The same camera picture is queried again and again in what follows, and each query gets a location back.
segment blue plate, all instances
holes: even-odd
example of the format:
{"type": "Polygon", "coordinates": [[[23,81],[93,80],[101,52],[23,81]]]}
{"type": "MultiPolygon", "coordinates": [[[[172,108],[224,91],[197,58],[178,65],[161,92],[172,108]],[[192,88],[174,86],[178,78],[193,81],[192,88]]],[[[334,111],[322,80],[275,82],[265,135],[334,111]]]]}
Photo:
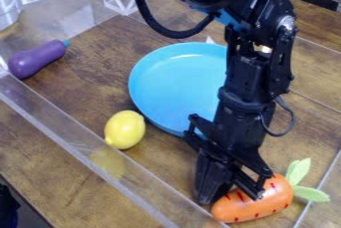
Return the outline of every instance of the blue plate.
{"type": "Polygon", "coordinates": [[[227,47],[182,43],[148,54],[130,76],[130,94],[153,124],[182,136],[190,114],[213,120],[224,85],[227,47]]]}

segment wooden table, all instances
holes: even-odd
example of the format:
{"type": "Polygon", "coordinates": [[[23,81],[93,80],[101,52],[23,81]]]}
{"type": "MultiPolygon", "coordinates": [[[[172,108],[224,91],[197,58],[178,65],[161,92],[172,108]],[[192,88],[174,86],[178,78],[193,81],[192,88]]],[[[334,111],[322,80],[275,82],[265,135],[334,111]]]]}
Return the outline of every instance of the wooden table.
{"type": "MultiPolygon", "coordinates": [[[[292,160],[312,157],[312,171],[303,185],[318,186],[341,142],[338,53],[341,51],[341,22],[340,14],[297,0],[293,3],[299,36],[308,40],[299,39],[293,52],[293,70],[299,77],[293,93],[285,97],[299,122],[288,136],[267,138],[261,154],[277,172],[285,172],[292,160]]],[[[221,30],[216,27],[212,37],[221,40],[221,30]]],[[[14,36],[21,38],[21,32],[13,30],[6,38],[14,36]]],[[[104,136],[110,116],[121,110],[137,109],[128,89],[133,66],[144,55],[176,42],[148,25],[118,16],[75,37],[65,59],[26,84],[104,136]]],[[[0,172],[54,226],[162,226],[3,103],[0,111],[0,172]]],[[[285,126],[281,115],[279,112],[275,119],[279,127],[285,126]]],[[[180,138],[149,124],[142,143],[126,150],[126,155],[194,200],[196,153],[180,138]]],[[[233,227],[292,227],[304,206],[304,202],[296,201],[277,215],[233,227]]]]}

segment orange carrot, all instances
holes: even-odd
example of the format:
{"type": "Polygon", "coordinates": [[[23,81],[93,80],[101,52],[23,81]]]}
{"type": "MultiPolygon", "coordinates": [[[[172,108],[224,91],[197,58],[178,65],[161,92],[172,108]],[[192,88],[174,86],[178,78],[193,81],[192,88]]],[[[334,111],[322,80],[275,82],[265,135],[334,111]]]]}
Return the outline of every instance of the orange carrot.
{"type": "Polygon", "coordinates": [[[239,189],[232,190],[215,203],[213,218],[221,222],[232,223],[268,216],[285,209],[293,201],[293,188],[281,174],[267,180],[263,199],[253,199],[239,189]]]}
{"type": "Polygon", "coordinates": [[[213,218],[225,223],[248,221],[288,208],[293,196],[316,202],[331,201],[330,195],[315,188],[299,186],[299,182],[308,174],[311,158],[296,160],[288,167],[287,174],[275,174],[264,184],[263,199],[253,201],[251,197],[236,188],[213,204],[213,218]]]}

